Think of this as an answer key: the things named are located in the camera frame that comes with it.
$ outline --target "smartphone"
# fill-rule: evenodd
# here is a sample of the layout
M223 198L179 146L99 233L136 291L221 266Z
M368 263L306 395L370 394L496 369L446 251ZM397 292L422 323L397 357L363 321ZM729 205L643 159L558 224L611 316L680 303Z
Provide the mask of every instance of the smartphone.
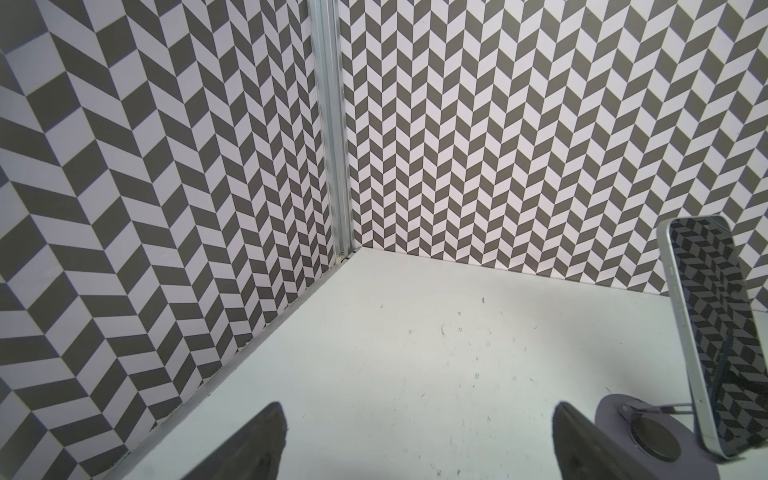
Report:
M768 372L728 223L663 221L657 238L704 446L733 458L768 438Z

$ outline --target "phone stand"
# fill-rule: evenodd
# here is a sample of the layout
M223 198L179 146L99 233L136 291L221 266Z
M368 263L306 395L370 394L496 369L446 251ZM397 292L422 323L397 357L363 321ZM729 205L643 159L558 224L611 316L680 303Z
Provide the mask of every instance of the phone stand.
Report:
M653 406L628 395L613 394L600 401L594 424L659 480L717 480L717 458L671 415L692 413L676 409L689 405Z

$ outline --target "gray and white chevron pattern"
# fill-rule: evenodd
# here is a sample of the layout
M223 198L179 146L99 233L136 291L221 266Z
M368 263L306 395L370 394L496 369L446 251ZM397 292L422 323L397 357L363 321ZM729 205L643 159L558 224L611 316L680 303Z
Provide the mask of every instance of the gray and white chevron pattern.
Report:
M306 0L0 3L0 478L90 478L332 262Z
M650 293L723 214L768 308L768 3L340 0L358 244Z

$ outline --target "white floor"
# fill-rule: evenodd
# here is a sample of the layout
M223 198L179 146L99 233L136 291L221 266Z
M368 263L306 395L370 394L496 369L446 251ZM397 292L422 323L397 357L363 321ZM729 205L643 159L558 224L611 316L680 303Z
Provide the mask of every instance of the white floor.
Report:
M126 478L183 477L272 401L284 480L560 478L555 405L609 392L690 401L668 298L363 249Z

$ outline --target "reflective screen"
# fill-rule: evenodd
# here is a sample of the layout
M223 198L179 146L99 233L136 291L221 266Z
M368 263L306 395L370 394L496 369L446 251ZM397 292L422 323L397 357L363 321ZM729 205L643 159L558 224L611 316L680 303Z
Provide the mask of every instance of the reflective screen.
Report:
M722 217L670 225L677 269L723 452L768 438L768 375L730 229Z

